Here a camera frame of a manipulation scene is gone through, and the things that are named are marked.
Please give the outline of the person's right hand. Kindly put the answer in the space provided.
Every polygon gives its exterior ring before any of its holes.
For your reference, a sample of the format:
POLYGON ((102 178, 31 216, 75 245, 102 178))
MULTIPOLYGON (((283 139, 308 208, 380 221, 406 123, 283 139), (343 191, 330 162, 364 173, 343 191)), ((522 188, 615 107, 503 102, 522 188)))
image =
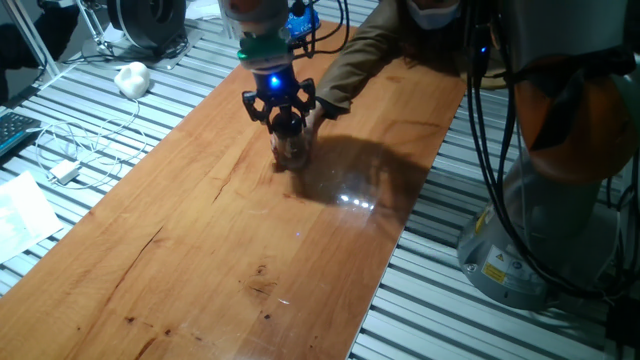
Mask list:
POLYGON ((315 108, 309 113, 306 118, 307 126, 303 131, 305 139, 305 150, 307 155, 311 154, 313 144, 317 139, 318 131, 325 120, 325 109, 319 102, 316 102, 315 108))

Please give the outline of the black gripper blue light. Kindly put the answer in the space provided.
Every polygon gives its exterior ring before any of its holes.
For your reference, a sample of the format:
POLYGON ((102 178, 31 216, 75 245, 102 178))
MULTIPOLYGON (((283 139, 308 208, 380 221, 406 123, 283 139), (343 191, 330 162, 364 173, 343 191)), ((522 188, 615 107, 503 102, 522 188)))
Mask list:
POLYGON ((307 99, 303 102, 304 112, 309 113, 315 108, 316 86, 313 78, 307 78, 298 85, 292 67, 253 72, 252 75, 256 82, 256 92, 244 91, 242 102, 250 119, 253 122, 260 122, 269 133, 273 132, 270 121, 272 109, 278 108, 282 113, 291 112, 299 89, 307 95, 307 99), (261 109, 255 106, 257 99, 263 103, 261 109))

